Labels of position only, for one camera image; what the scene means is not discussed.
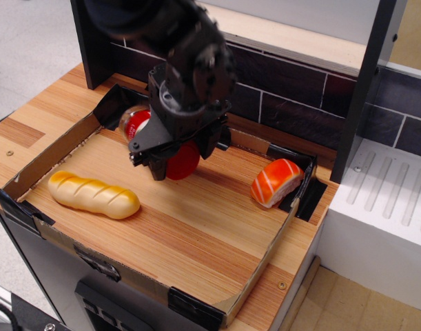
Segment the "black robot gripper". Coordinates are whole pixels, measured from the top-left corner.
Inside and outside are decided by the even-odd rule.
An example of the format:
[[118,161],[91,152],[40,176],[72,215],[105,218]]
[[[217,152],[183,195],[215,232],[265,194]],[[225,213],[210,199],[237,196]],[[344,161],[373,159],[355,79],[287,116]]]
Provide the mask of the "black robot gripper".
[[[201,158],[207,159],[215,148],[226,151],[230,147],[231,132],[225,113],[230,108],[227,97],[234,89],[236,75],[232,65],[221,65],[212,69],[198,67],[192,71],[192,77],[198,79],[198,86],[209,100],[199,101],[192,94],[194,86],[185,85],[171,65],[156,66],[149,73],[149,105],[173,141],[194,140]],[[181,92],[191,94],[182,100]],[[131,152],[130,161],[134,166],[148,167],[153,179],[162,181],[167,176],[167,161],[175,154]]]

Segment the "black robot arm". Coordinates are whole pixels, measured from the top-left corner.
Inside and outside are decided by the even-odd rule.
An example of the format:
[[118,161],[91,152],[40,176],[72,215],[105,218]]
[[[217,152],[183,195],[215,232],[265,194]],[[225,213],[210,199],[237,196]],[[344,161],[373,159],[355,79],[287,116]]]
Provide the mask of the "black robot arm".
[[140,39],[164,57],[148,74],[150,117],[132,135],[130,158],[157,181],[191,175],[217,146],[236,85],[236,65],[217,25],[194,1],[86,1],[113,38]]

